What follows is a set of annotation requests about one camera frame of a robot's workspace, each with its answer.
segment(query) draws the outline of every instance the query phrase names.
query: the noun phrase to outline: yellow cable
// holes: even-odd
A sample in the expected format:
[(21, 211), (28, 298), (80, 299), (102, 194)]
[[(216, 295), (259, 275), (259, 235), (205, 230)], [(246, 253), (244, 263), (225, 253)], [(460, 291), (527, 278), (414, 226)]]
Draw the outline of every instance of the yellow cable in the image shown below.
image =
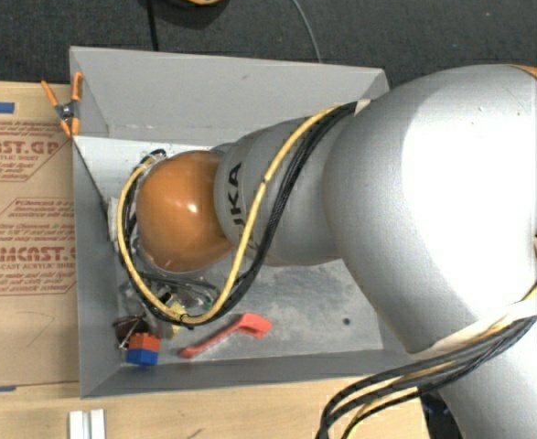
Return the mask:
[(118, 203), (118, 211), (117, 211), (117, 220), (116, 220), (117, 238), (118, 238), (118, 245), (120, 247), (120, 254), (122, 255), (122, 258), (124, 259), (124, 263), (128, 269), (128, 272), (134, 279), (140, 292), (146, 297), (146, 299), (148, 299), (148, 301), (152, 305), (154, 305), (159, 311), (161, 311), (165, 315), (169, 316), (175, 322), (184, 322), (186, 324), (193, 324), (193, 325), (201, 324), (203, 322), (208, 321), (220, 311), (220, 309), (225, 304), (225, 301), (227, 300), (228, 296), (230, 295), (231, 289), (238, 276), (238, 272), (240, 268), (242, 267), (243, 257), (244, 257), (246, 248), (248, 246), (248, 242), (252, 236), (253, 225), (256, 221), (258, 211), (260, 209), (260, 205), (262, 203), (263, 196), (268, 186), (268, 183), (272, 180), (274, 173), (276, 172), (276, 169), (283, 162), (286, 154), (291, 150), (291, 148), (296, 143), (296, 141), (301, 137), (301, 135), (304, 134), (315, 123), (320, 121), (323, 117), (325, 117), (327, 114), (329, 114), (335, 109), (336, 107), (330, 107), (328, 109), (325, 109), (313, 115), (312, 117), (310, 117), (303, 123), (301, 123), (301, 125), (299, 125), (296, 128), (296, 130), (288, 137), (285, 144), (282, 146), (282, 148), (278, 151), (278, 153), (274, 157), (272, 163), (266, 169), (262, 182), (260, 183), (260, 186), (258, 187), (258, 190), (256, 191), (256, 194), (253, 198), (252, 206), (250, 207), (250, 213), (248, 215), (248, 220), (243, 229), (242, 238), (240, 239), (240, 244), (238, 246), (238, 250), (236, 251), (236, 255), (233, 259), (233, 265), (231, 266), (231, 271), (225, 283), (225, 286), (223, 287), (223, 290), (221, 294), (219, 295), (219, 297), (213, 303), (213, 306), (207, 312), (205, 312), (204, 314), (201, 314), (200, 316), (190, 316), (190, 315), (184, 315), (184, 314), (181, 315), (175, 310), (173, 310), (171, 307), (168, 307), (164, 305), (163, 303), (161, 303), (160, 300), (146, 286), (146, 284), (144, 283), (144, 281), (138, 274), (138, 271), (134, 267), (134, 263), (132, 262), (132, 258), (130, 257), (130, 254), (128, 252), (128, 249), (124, 241), (124, 231), (123, 231), (124, 224), (122, 221), (124, 202), (132, 184), (137, 180), (137, 178), (139, 178), (144, 173), (145, 169), (153, 163), (154, 159), (148, 158), (143, 162), (143, 164), (141, 164), (140, 166), (136, 168), (136, 170), (128, 178), (128, 181), (124, 185), (124, 188), (122, 189), (122, 192), (120, 194), (120, 200)]

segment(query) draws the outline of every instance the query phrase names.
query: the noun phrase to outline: orange clip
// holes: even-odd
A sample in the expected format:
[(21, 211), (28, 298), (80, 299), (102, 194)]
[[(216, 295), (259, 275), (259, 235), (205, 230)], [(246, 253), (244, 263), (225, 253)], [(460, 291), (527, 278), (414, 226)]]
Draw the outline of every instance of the orange clip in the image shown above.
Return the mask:
[(70, 138), (72, 135), (79, 134), (81, 122), (74, 115), (72, 115), (71, 117), (65, 117), (63, 115), (63, 108), (71, 107), (75, 102), (81, 102), (81, 97), (83, 96), (83, 81), (83, 74), (80, 71), (76, 71), (75, 75), (73, 75), (71, 102), (68, 106), (64, 104), (59, 104), (54, 91), (50, 88), (46, 81), (43, 80), (40, 82), (40, 86), (42, 86), (45, 93), (47, 94), (47, 98), (50, 102), (50, 105), (57, 110), (57, 114), (60, 118), (60, 127), (63, 129), (68, 138)]
[(83, 97), (84, 81), (85, 78), (83, 77), (83, 74), (80, 71), (75, 71), (75, 74), (73, 75), (73, 90), (70, 96), (72, 100), (76, 102), (81, 102), (81, 98)]

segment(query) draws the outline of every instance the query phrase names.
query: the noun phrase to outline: cable bundle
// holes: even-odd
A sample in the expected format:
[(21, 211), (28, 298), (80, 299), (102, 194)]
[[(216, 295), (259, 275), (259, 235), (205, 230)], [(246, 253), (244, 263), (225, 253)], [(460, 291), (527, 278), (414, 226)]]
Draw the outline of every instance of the cable bundle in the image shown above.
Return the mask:
[[(523, 301), (536, 295), (537, 285)], [(504, 327), (497, 325), (461, 349), (391, 369), (348, 386), (335, 395), (324, 408), (316, 439), (328, 439), (330, 427), (342, 416), (359, 407), (361, 408), (341, 436), (342, 439), (350, 439), (360, 423), (373, 414), (461, 379), (514, 345), (531, 329), (536, 320), (537, 316), (527, 316)], [(372, 389), (389, 380), (390, 383)], [(366, 389), (370, 390), (348, 401), (349, 397)]]

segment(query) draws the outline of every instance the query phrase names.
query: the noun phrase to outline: red plastic part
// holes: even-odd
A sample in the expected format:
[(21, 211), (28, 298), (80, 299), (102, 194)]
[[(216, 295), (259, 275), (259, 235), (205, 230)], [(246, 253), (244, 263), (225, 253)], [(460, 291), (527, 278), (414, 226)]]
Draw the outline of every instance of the red plastic part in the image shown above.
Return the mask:
[(221, 339), (225, 338), (229, 334), (236, 332), (238, 330), (250, 334), (256, 338), (262, 338), (266, 335), (272, 328), (272, 322), (267, 318), (258, 316), (252, 312), (244, 313), (236, 322), (231, 324), (229, 327), (221, 330), (215, 337), (210, 338), (209, 340), (196, 345), (194, 347), (187, 347), (183, 349), (179, 355), (182, 358), (193, 358), (198, 355), (204, 349), (210, 347), (214, 343), (217, 343)]
[(158, 352), (160, 349), (160, 338), (148, 333), (135, 333), (130, 337), (128, 349), (148, 349)]

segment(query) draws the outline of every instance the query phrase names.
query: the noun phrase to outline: gray box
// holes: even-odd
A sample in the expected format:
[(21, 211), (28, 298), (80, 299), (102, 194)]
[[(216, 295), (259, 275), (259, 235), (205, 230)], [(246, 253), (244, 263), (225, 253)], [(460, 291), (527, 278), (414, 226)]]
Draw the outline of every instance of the gray box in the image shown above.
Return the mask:
[[(73, 154), (82, 397), (370, 375), (408, 362), (342, 261), (264, 267), (233, 314), (163, 340), (154, 367), (125, 364), (112, 326), (124, 315), (127, 275), (105, 203), (145, 154), (210, 148), (335, 103), (376, 99), (388, 90), (382, 70), (96, 48), (72, 48), (70, 70), (85, 78)], [(244, 311), (273, 329), (178, 356)]]

